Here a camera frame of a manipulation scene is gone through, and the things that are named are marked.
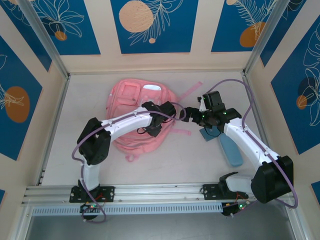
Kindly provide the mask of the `pink backpack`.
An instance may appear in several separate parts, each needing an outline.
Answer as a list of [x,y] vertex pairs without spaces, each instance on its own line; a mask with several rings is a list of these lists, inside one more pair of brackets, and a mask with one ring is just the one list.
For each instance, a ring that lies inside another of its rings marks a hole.
[[[130,113],[143,103],[149,101],[156,105],[161,105],[167,101],[178,103],[197,90],[202,84],[203,83],[199,81],[181,96],[177,96],[167,86],[161,83],[134,78],[122,79],[114,85],[108,96],[106,118],[112,119]],[[173,120],[164,123],[157,137],[152,137],[148,133],[134,130],[117,138],[112,143],[118,150],[126,154],[125,159],[127,161],[133,162],[137,160],[141,154],[155,151],[170,133],[185,136],[191,135],[191,131],[175,128],[174,125],[175,122]]]

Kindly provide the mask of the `small teal pouch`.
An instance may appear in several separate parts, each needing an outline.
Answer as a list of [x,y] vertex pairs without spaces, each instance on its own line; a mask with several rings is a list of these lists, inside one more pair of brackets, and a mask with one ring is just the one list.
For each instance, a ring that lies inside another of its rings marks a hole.
[[221,134],[221,131],[216,126],[213,126],[212,128],[203,127],[199,132],[206,142],[217,138]]

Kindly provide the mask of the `light blue pencil case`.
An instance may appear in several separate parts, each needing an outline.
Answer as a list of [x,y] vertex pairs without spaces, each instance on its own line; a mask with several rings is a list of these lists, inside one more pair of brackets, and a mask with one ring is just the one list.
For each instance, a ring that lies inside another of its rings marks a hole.
[[235,168],[242,166],[244,160],[237,144],[224,133],[218,137],[218,140],[228,164]]

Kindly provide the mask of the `aluminium side rail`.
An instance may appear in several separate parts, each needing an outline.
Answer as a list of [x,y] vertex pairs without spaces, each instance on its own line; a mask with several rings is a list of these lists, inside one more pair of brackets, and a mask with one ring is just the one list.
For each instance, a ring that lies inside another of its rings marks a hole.
[[245,74],[242,75],[242,80],[249,88],[249,90],[247,90],[247,94],[248,94],[248,98],[249,98],[249,100],[251,102],[252,114],[254,116],[255,123],[256,123],[256,126],[257,126],[259,139],[264,144],[265,141],[268,141],[268,139],[267,139],[267,135],[265,133],[264,127],[263,127],[263,123],[262,123],[261,117],[259,115],[258,107],[257,107],[257,105],[255,103],[253,90],[252,90],[252,88],[250,86],[250,81],[248,80],[248,78],[247,78],[247,76]]
[[54,138],[55,138],[55,135],[56,135],[56,131],[57,131],[57,128],[58,128],[58,123],[59,123],[59,120],[60,120],[61,112],[62,112],[62,109],[63,109],[63,105],[64,105],[65,98],[66,98],[66,95],[67,95],[68,87],[69,87],[69,84],[70,84],[70,78],[71,78],[71,75],[69,74],[68,77],[66,78],[64,84],[63,84],[62,92],[61,92],[61,94],[59,96],[59,99],[58,99],[57,108],[56,108],[56,111],[55,111],[55,114],[54,114],[54,118],[53,118],[53,124],[52,124],[52,126],[50,128],[49,136],[48,136],[48,139],[46,141],[45,148],[44,148],[44,153],[43,153],[43,156],[42,156],[42,159],[41,159],[41,165],[40,165],[39,171],[37,173],[37,177],[35,179],[35,185],[36,186],[42,184],[43,175],[44,175],[44,172],[46,171],[46,167],[47,167],[48,160],[49,160],[49,157],[50,157],[52,145],[53,145]]

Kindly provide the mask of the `aluminium mounting rail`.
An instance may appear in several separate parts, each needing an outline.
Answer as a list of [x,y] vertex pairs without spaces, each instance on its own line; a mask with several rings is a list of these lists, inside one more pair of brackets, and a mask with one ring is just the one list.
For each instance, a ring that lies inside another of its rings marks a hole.
[[[114,204],[175,204],[204,202],[202,183],[118,184],[114,185]],[[71,185],[28,186],[23,206],[69,204]]]

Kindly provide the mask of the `blue floral wall panel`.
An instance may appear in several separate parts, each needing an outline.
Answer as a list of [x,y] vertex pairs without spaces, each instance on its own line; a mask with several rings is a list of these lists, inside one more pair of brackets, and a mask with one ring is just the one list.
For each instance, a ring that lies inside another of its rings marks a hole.
[[278,0],[225,0],[211,52],[252,51]]
[[320,22],[314,23],[271,81],[299,154],[320,143]]
[[[292,9],[293,2],[300,2],[297,9]],[[320,0],[289,0],[289,3],[260,54],[263,68],[278,61],[284,63],[320,15]]]
[[18,160],[42,89],[0,36],[0,154]]
[[84,0],[34,0],[31,5],[61,56],[101,54]]
[[0,0],[0,6],[3,8],[5,13],[13,22],[14,26],[17,28],[19,33],[32,49],[33,53],[41,62],[42,66],[47,72],[49,72],[52,64],[52,59],[37,37],[21,8],[19,7],[17,0]]
[[189,53],[199,0],[110,0],[120,52]]

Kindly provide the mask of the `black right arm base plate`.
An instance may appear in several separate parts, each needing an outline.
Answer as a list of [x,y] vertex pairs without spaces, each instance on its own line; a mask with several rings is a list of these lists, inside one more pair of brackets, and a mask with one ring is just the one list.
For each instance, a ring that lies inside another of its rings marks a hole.
[[244,192],[230,191],[227,187],[218,183],[204,184],[199,191],[205,200],[236,200],[248,199],[248,195]]

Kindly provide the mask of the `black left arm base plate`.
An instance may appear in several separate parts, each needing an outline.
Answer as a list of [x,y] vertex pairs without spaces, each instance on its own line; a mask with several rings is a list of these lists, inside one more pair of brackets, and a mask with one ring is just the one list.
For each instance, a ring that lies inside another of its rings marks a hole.
[[[97,186],[90,191],[90,194],[98,203],[112,203],[115,196],[115,187],[114,186]],[[91,197],[85,191],[82,185],[74,186],[71,189],[70,203],[86,203],[93,202]]]

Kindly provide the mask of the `aluminium frame post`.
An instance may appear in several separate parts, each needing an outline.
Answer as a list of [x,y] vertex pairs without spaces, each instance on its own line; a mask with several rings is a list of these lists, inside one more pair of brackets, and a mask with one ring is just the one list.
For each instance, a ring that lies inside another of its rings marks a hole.
[[274,0],[275,7],[243,70],[247,76],[257,60],[266,67],[307,0]]
[[70,73],[67,70],[65,64],[63,63],[57,48],[55,47],[51,37],[49,36],[46,28],[44,27],[42,21],[40,20],[32,4],[30,3],[29,0],[16,0],[16,1],[23,15],[29,22],[31,28],[37,35],[37,38],[40,40],[42,46],[45,48],[46,52],[48,53],[53,63],[57,67],[58,71],[66,79],[66,81],[68,81],[70,77]]

